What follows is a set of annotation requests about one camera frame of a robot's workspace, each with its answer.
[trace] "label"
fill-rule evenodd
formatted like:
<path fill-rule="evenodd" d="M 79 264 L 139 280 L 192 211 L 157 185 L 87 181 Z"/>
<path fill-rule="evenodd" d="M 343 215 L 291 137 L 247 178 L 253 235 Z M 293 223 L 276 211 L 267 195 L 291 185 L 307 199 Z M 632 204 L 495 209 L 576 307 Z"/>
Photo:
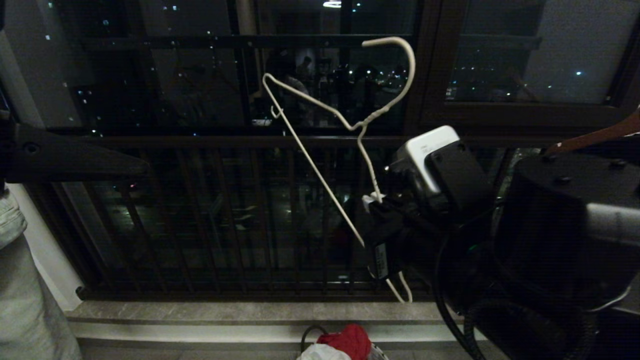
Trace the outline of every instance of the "label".
<path fill-rule="evenodd" d="M 378 269 L 378 278 L 384 279 L 389 275 L 387 266 L 387 246 L 382 243 L 376 246 L 376 268 Z"/>

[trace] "white wire hanger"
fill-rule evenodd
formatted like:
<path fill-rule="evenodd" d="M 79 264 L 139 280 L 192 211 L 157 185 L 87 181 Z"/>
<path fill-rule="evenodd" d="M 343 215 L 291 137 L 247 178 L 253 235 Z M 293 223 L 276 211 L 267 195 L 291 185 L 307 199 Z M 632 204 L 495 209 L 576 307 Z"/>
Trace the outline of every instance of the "white wire hanger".
<path fill-rule="evenodd" d="M 335 108 L 332 108 L 331 106 L 329 106 L 329 105 L 327 105 L 327 104 L 325 104 L 325 103 L 323 103 L 323 102 L 321 102 L 321 101 L 319 101 L 319 100 L 317 100 L 317 99 L 315 99 L 315 98 L 313 98 L 313 97 L 311 97 L 311 96 L 309 96 L 309 95 L 307 95 L 307 94 L 305 94 L 305 93 L 303 93 L 303 92 L 301 92 L 301 91 L 299 91 L 299 90 L 297 90 L 297 89 L 295 89 L 295 88 L 293 88 L 293 87 L 291 87 L 291 86 L 289 86 L 289 85 L 287 85 L 287 84 L 285 84 L 283 82 L 281 82 L 280 80 L 277 80 L 270 73 L 265 73 L 265 75 L 262 77 L 262 84 L 264 85 L 264 88 L 267 90 L 267 93 L 269 94 L 271 100 L 273 101 L 273 104 L 278 109 L 278 113 L 276 113 L 276 112 L 273 111 L 273 106 L 271 107 L 271 114 L 272 114 L 273 118 L 277 119 L 277 118 L 282 117 L 282 120 L 284 120 L 285 124 L 287 124 L 287 127 L 289 128 L 289 131 L 291 132 L 293 137 L 296 139 L 296 142 L 298 143 L 298 146 L 300 146 L 300 150 L 302 150 L 302 153 L 307 158 L 307 160 L 309 162 L 309 165 L 311 165 L 311 167 L 316 172 L 316 175 L 320 179 L 320 182 L 322 182 L 322 185 L 324 186 L 324 189 L 327 191 L 327 193 L 329 194 L 329 196 L 333 200 L 333 203 L 338 207 L 338 210 L 340 211 L 340 214 L 342 214 L 342 217 L 344 217 L 345 221 L 347 222 L 347 224 L 349 225 L 349 227 L 353 231 L 353 234 L 356 236 L 356 239 L 358 239 L 358 241 L 360 242 L 362 247 L 365 247 L 364 240 L 360 236 L 360 233 L 358 232 L 358 230 L 353 225 L 353 223 L 352 223 L 351 219 L 349 218 L 349 216 L 347 215 L 347 213 L 342 208 L 342 205 L 340 205 L 340 202 L 338 201 L 338 199 L 333 194 L 333 191 L 331 190 L 329 185 L 324 180 L 324 177 L 322 176 L 322 174 L 320 174 L 320 171 L 318 170 L 318 168 L 316 167 L 316 164 L 314 163 L 313 159 L 311 158 L 311 156 L 307 152 L 307 149 L 305 148 L 305 146 L 300 141 L 300 138 L 298 138 L 298 135 L 296 134 L 296 132 L 293 129 L 293 127 L 291 126 L 291 123 L 289 123 L 289 119 L 287 119 L 287 115 L 285 115 L 285 113 L 284 113 L 284 109 L 282 109 L 282 107 L 280 106 L 280 104 L 276 100 L 275 96 L 273 96 L 273 93 L 271 92 L 271 89 L 269 88 L 269 85 L 267 85 L 267 79 L 270 79 L 276 85 L 278 85 L 278 86 L 282 87 L 283 89 L 293 93 L 294 95 L 297 95 L 297 96 L 303 98 L 304 100 L 312 102 L 313 104 L 318 105 L 322 109 L 325 109 L 326 111 L 329 111 L 330 113 L 334 114 L 342 122 L 344 127 L 346 129 L 348 129 L 349 131 L 354 131 L 354 130 L 356 130 L 358 128 L 361 128 L 360 134 L 358 135 L 357 144 L 358 144 L 358 148 L 360 149 L 360 152 L 362 153 L 362 157 L 364 158 L 364 160 L 365 160 L 365 162 L 367 164 L 367 167 L 369 168 L 369 175 L 371 176 L 371 182 L 373 184 L 373 189 L 374 189 L 374 192 L 371 195 L 378 202 L 382 203 L 383 194 L 380 192 L 380 188 L 378 187 L 378 182 L 376 180 L 376 173 L 375 173 L 375 171 L 373 169 L 373 165 L 371 163 L 371 159 L 369 158 L 369 155 L 367 154 L 367 149 L 365 149 L 364 145 L 362 145 L 362 138 L 364 137 L 364 134 L 367 132 L 367 126 L 374 119 L 376 119 L 380 115 L 383 115 L 384 113 L 388 112 L 389 109 L 391 109 L 391 107 L 393 105 L 397 104 L 400 100 L 402 100 L 402 98 L 406 95 L 406 93 L 411 88 L 411 85 L 413 83 L 413 77 L 415 76 L 415 55 L 413 53 L 413 49 L 411 48 L 411 45 L 409 45 L 409 43 L 405 39 L 399 38 L 399 37 L 386 37 L 386 38 L 379 38 L 379 39 L 367 40 L 367 41 L 362 42 L 362 47 L 374 47 L 374 46 L 381 46 L 381 45 L 397 45 L 397 46 L 402 47 L 404 49 L 404 51 L 405 51 L 405 53 L 407 55 L 407 58 L 409 60 L 409 75 L 408 75 L 408 79 L 406 81 L 406 84 L 404 85 L 403 90 L 400 92 L 400 94 L 398 94 L 398 96 L 396 96 L 393 100 L 389 101 L 389 103 L 384 105 L 382 108 L 372 112 L 366 119 L 364 119 L 362 121 L 359 121 L 354 125 L 349 124 L 349 122 L 344 118 L 344 116 L 342 116 L 342 114 L 338 110 L 336 110 Z M 400 281 L 402 282 L 402 284 L 404 286 L 404 289 L 407 292 L 408 302 L 413 302 L 413 294 L 411 293 L 411 289 L 409 289 L 409 286 L 407 285 L 407 283 L 406 283 L 406 281 L 404 279 L 404 275 L 403 275 L 402 271 L 400 271 L 398 273 L 398 276 L 399 276 Z M 405 302 L 405 300 L 402 299 L 400 294 L 398 294 L 398 292 L 396 290 L 396 287 L 393 285 L 393 283 L 391 282 L 391 280 L 389 278 L 387 278 L 387 285 L 389 286 L 391 291 L 394 293 L 394 295 L 396 296 L 398 301 Z"/>

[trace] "ceiling light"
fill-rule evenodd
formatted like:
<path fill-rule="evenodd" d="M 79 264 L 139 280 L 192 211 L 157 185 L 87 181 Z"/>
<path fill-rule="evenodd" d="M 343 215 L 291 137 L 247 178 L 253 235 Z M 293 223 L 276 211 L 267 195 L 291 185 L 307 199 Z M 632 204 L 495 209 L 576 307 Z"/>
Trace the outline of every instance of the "ceiling light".
<path fill-rule="evenodd" d="M 324 6 L 325 8 L 339 9 L 342 7 L 342 1 L 325 1 L 322 6 Z"/>

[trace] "light gray pants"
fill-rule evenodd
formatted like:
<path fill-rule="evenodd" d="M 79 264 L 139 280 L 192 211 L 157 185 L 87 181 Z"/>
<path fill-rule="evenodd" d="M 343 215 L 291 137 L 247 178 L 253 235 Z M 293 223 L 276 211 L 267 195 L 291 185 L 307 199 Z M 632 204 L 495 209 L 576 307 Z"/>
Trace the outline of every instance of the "light gray pants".
<path fill-rule="evenodd" d="M 40 277 L 22 234 L 26 221 L 0 197 L 0 360 L 80 360 L 67 319 Z"/>

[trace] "red cloth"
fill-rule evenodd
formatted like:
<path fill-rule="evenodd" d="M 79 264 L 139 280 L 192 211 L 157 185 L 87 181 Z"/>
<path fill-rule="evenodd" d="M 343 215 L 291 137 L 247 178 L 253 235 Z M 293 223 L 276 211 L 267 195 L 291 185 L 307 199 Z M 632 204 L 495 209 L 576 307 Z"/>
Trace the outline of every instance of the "red cloth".
<path fill-rule="evenodd" d="M 371 341 L 362 326 L 351 323 L 337 334 L 321 335 L 318 344 L 327 344 L 345 352 L 351 360 L 366 360 L 371 351 Z"/>

